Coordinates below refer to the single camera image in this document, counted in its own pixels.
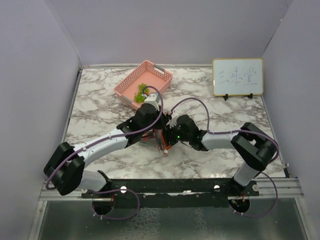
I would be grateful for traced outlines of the clear zip top bag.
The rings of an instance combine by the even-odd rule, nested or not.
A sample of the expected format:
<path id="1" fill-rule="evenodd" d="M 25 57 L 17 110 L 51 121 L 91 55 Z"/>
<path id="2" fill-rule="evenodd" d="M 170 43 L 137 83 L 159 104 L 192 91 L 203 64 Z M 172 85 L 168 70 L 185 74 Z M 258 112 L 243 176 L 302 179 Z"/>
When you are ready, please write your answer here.
<path id="1" fill-rule="evenodd" d="M 160 129 L 152 129 L 142 135 L 140 144 L 154 146 L 163 155 L 167 155 L 172 145 L 166 142 L 164 131 Z"/>

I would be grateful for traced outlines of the green fake grapes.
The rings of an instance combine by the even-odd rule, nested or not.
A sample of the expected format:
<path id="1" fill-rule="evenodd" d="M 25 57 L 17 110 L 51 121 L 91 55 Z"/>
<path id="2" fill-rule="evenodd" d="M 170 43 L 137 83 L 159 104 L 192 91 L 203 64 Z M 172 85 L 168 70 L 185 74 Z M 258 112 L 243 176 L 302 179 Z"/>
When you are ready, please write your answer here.
<path id="1" fill-rule="evenodd" d="M 144 100 L 149 95 L 149 89 L 145 83 L 141 83 L 138 85 L 138 92 L 134 95 L 134 101 L 138 104 L 143 103 Z"/>

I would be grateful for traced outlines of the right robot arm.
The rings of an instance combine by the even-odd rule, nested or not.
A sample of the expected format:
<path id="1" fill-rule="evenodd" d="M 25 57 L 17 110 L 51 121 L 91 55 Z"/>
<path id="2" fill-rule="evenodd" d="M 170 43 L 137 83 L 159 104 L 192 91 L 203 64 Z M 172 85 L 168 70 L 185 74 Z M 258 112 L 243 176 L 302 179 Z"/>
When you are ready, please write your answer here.
<path id="1" fill-rule="evenodd" d="M 161 130 L 163 145 L 168 149 L 178 142 L 188 143 L 199 152 L 216 149 L 234 149 L 243 159 L 243 164 L 231 178 L 229 189 L 240 196 L 248 189 L 250 181 L 279 155 L 279 145 L 257 126 L 246 122 L 240 129 L 210 132 L 197 127 L 187 114 L 173 117 L 165 114 L 168 123 Z"/>

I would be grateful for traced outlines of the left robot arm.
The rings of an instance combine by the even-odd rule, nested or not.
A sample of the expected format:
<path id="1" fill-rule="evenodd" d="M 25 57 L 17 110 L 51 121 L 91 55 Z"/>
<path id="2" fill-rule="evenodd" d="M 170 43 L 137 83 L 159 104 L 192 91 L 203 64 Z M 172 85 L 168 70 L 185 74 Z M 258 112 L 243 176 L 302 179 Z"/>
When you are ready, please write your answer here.
<path id="1" fill-rule="evenodd" d="M 139 142 L 145 133 L 161 130 L 168 122 L 168 116 L 161 109 L 144 103 L 133 117 L 97 139 L 74 146 L 68 142 L 61 143 L 43 172 L 52 183 L 52 189 L 62 196 L 76 189 L 88 189 L 101 198 L 106 197 L 111 190 L 109 178 L 100 170 L 92 172 L 85 168 L 109 153 Z"/>

